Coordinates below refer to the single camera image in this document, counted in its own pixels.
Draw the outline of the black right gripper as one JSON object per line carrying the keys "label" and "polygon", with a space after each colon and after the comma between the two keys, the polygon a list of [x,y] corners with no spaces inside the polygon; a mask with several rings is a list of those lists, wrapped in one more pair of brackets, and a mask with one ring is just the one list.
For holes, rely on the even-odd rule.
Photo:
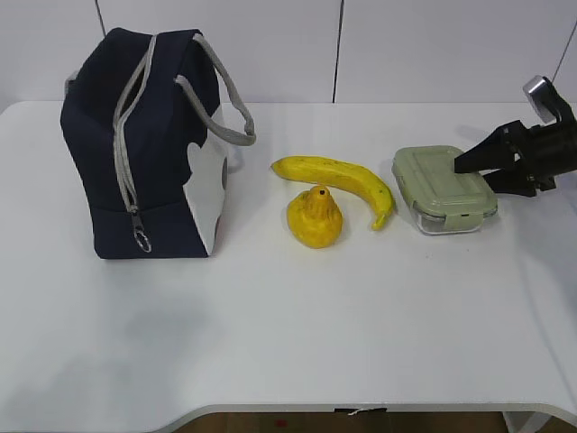
{"label": "black right gripper", "polygon": [[[543,123],[500,125],[453,167],[455,173],[495,170],[483,178],[496,194],[532,198],[537,190],[555,189],[556,176],[576,170],[576,117],[549,78],[535,76],[523,91]],[[516,153],[519,170],[513,170]]]}

